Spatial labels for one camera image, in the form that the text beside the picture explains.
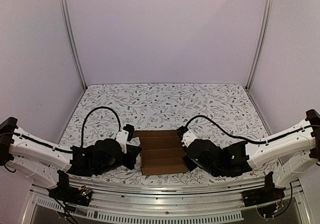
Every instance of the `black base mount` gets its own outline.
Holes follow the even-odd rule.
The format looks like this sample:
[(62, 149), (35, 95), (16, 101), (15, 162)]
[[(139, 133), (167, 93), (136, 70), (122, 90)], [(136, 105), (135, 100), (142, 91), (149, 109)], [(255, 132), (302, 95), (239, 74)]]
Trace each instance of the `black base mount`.
[(9, 117), (0, 124), (0, 166), (4, 166), (8, 161), (12, 161), (14, 157), (9, 153), (9, 148), (14, 140), (12, 136), (17, 129), (18, 119)]
[(49, 197), (62, 201), (63, 203), (72, 203), (80, 206), (89, 206), (92, 198), (91, 188), (81, 186), (79, 188), (69, 185), (69, 176), (65, 172), (58, 170), (59, 182), (54, 189), (48, 189)]
[(242, 192), (245, 207), (273, 202), (285, 197), (285, 188), (275, 188), (272, 175), (273, 171), (264, 177), (264, 187)]

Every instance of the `metal rail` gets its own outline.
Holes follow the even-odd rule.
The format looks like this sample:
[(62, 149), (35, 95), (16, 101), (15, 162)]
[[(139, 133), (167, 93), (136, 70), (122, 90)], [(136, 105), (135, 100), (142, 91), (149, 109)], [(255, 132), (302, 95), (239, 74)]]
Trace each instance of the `metal rail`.
[(259, 40), (255, 49), (254, 58), (252, 62), (252, 66), (250, 69), (249, 77), (246, 82), (245, 89), (250, 91), (252, 84), (255, 79), (255, 75), (257, 72), (257, 67), (259, 64), (260, 56), (262, 53), (262, 49), (264, 46), (267, 28), (268, 28), (268, 22), (270, 18), (271, 8), (272, 8), (272, 2), (273, 0), (265, 0), (265, 6), (264, 6), (264, 12), (263, 12), (263, 19), (262, 19), (262, 26), (259, 34)]
[(66, 31), (66, 36), (67, 36), (67, 39), (69, 42), (74, 67), (75, 67), (76, 73), (78, 75), (81, 87), (85, 91), (87, 89), (87, 84), (86, 84), (85, 76), (84, 76), (84, 73), (82, 71), (82, 67), (80, 64), (78, 51), (77, 51), (77, 47), (76, 47), (76, 42), (75, 42), (74, 34), (73, 34), (73, 31), (71, 28), (67, 0), (60, 0), (60, 6), (61, 6), (63, 23), (64, 23), (64, 27), (65, 27), (65, 31)]
[[(72, 184), (83, 185), (84, 182), (78, 180)], [(176, 188), (145, 186), (144, 189), (130, 184), (101, 183), (94, 187), (90, 206), (77, 206), (75, 215), (107, 223), (229, 223), (243, 220), (241, 211), (255, 208), (244, 206), (241, 192), (262, 185), (263, 181), (255, 182), (253, 179), (235, 181), (230, 185), (218, 183)], [(294, 181), (292, 187), (293, 196), (299, 197), (302, 194), (300, 183)], [(32, 198), (28, 209), (31, 211), (35, 205), (62, 211), (48, 197), (46, 189), (33, 185), (30, 193)], [(285, 190), (285, 198), (290, 198), (289, 188)], [(25, 216), (24, 224), (28, 223), (31, 215), (27, 211)]]

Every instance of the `black mounting bracket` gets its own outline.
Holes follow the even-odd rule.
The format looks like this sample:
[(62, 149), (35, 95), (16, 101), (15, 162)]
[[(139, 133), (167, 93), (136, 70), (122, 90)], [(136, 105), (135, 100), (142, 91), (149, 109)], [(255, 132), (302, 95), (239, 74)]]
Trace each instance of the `black mounting bracket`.
[(72, 187), (69, 185), (69, 176), (65, 172), (58, 170), (59, 182), (57, 187), (53, 189), (47, 189), (49, 192), (49, 197), (57, 199), (59, 201), (73, 203), (80, 206), (89, 206), (89, 203), (92, 198), (93, 192), (80, 193), (79, 188)]
[(135, 127), (133, 125), (127, 124), (123, 127), (123, 130), (125, 130), (129, 133), (127, 141), (130, 142), (132, 137), (134, 136)]
[(310, 150), (310, 158), (315, 158), (320, 162), (320, 114), (316, 110), (311, 109), (306, 112), (306, 121), (309, 121), (313, 126), (312, 137), (315, 138), (315, 148)]
[(272, 175), (273, 171), (269, 172), (269, 174), (264, 177), (263, 187), (242, 192), (242, 200), (245, 207), (273, 202), (280, 199), (280, 197), (285, 197), (285, 188), (275, 188)]
[(18, 119), (9, 117), (0, 124), (0, 166), (4, 166), (8, 161), (14, 159), (9, 153), (9, 148), (14, 143), (12, 136), (15, 129), (18, 128), (17, 122)]

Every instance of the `black cable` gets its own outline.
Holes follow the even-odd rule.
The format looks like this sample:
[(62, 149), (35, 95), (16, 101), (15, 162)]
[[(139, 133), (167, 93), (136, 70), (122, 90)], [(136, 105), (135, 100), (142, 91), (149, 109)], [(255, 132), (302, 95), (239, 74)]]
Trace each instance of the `black cable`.
[(14, 133), (13, 133), (13, 132), (5, 132), (5, 133), (1, 133), (1, 134), (0, 134), (0, 137), (1, 137), (1, 136), (4, 136), (4, 135), (9, 135), (9, 134), (14, 134)]
[(60, 201), (58, 201), (57, 199), (54, 198), (54, 200), (60, 205), (60, 207), (62, 207), (63, 211), (64, 211), (64, 215), (65, 215), (65, 219), (71, 223), (71, 224), (79, 224), (76, 219), (70, 214), (70, 212), (66, 209), (65, 206), (63, 206)]
[(26, 139), (26, 140), (32, 141), (32, 142), (34, 142), (34, 143), (37, 143), (37, 144), (39, 144), (39, 145), (41, 145), (41, 146), (44, 146), (44, 147), (47, 147), (47, 148), (54, 149), (55, 151), (58, 151), (58, 152), (61, 152), (61, 153), (69, 153), (69, 154), (72, 154), (72, 153), (73, 153), (72, 150), (64, 150), (64, 149), (61, 149), (61, 148), (58, 148), (58, 147), (54, 148), (52, 145), (50, 145), (50, 144), (48, 144), (48, 143), (45, 143), (45, 142), (36, 140), (36, 139), (31, 138), (31, 137), (29, 137), (29, 136), (27, 136), (27, 135), (24, 135), (24, 134), (20, 134), (20, 133), (16, 133), (16, 132), (14, 132), (13, 134), (16, 135), (17, 137), (24, 138), (24, 139)]
[(14, 169), (14, 170), (10, 170), (8, 167), (6, 167), (5, 165), (4, 165), (4, 168), (8, 171), (8, 172), (10, 172), (10, 173), (15, 173), (17, 170), (16, 169)]
[(255, 145), (262, 145), (262, 144), (267, 144), (267, 143), (271, 143), (271, 142), (274, 142), (274, 141), (277, 141), (281, 138), (284, 138), (288, 135), (291, 135), (293, 133), (297, 133), (297, 132), (300, 132), (304, 129), (307, 129), (307, 128), (311, 128), (311, 127), (317, 127), (317, 128), (320, 128), (320, 125), (307, 125), (305, 127), (301, 127), (301, 128), (298, 128), (298, 129), (295, 129), (295, 130), (292, 130), (292, 131), (289, 131), (287, 133), (284, 133), (282, 135), (278, 135), (274, 138), (271, 138), (269, 140), (263, 140), (263, 141), (256, 141), (256, 140), (251, 140), (249, 138), (246, 138), (246, 137), (243, 137), (243, 136), (239, 136), (239, 135), (231, 135), (230, 133), (226, 132), (219, 124), (217, 124), (215, 121), (213, 121), (212, 119), (210, 119), (209, 117), (205, 116), (205, 115), (196, 115), (194, 117), (192, 117), (185, 125), (185, 127), (188, 127), (188, 125), (194, 120), (194, 119), (197, 119), (197, 118), (204, 118), (206, 120), (208, 120), (209, 122), (211, 122), (213, 125), (215, 125), (217, 128), (219, 128), (224, 134), (226, 134), (228, 137), (230, 138), (233, 138), (233, 139), (240, 139), (240, 140), (244, 140), (248, 143), (251, 143), (251, 144), (255, 144)]
[(119, 116), (118, 116), (118, 114), (115, 112), (115, 110), (113, 110), (112, 108), (107, 107), (107, 106), (98, 106), (98, 107), (92, 109), (92, 110), (86, 115), (86, 117), (84, 118), (84, 121), (83, 121), (83, 123), (82, 123), (82, 128), (81, 128), (81, 145), (80, 145), (80, 148), (81, 148), (81, 149), (82, 149), (83, 146), (84, 146), (84, 132), (85, 132), (85, 126), (86, 126), (87, 119), (88, 119), (88, 117), (89, 117), (94, 111), (99, 110), (99, 109), (107, 109), (107, 110), (113, 112), (113, 114), (114, 114), (115, 117), (116, 117), (116, 120), (118, 121), (119, 132), (121, 131), (121, 122), (120, 122)]
[(289, 203), (288, 203), (288, 205), (286, 206), (286, 208), (280, 213), (280, 214), (276, 214), (276, 215), (274, 215), (274, 217), (276, 218), (276, 217), (279, 217), (279, 216), (281, 216), (283, 213), (285, 213), (286, 212), (286, 210), (288, 210), (288, 208), (290, 207), (290, 204), (291, 204), (291, 201), (292, 201), (292, 197), (293, 197), (293, 189), (292, 189), (292, 185), (291, 185), (291, 182), (289, 183), (290, 184), (290, 188), (291, 188), (291, 195), (290, 195), (290, 200), (289, 200)]

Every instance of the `white enclosure panel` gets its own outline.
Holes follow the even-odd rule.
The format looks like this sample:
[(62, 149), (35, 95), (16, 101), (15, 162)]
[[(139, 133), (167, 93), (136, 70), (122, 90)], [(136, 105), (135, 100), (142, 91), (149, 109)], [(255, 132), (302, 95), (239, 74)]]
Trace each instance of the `white enclosure panel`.
[[(57, 142), (82, 93), (59, 0), (0, 0), (0, 26), (0, 122)], [(19, 223), (30, 185), (0, 167), (0, 223)]]
[[(273, 0), (252, 95), (273, 133), (305, 111), (320, 112), (320, 0)], [(320, 220), (320, 168), (300, 178), (314, 220)]]
[(88, 85), (245, 84), (265, 0), (67, 0)]

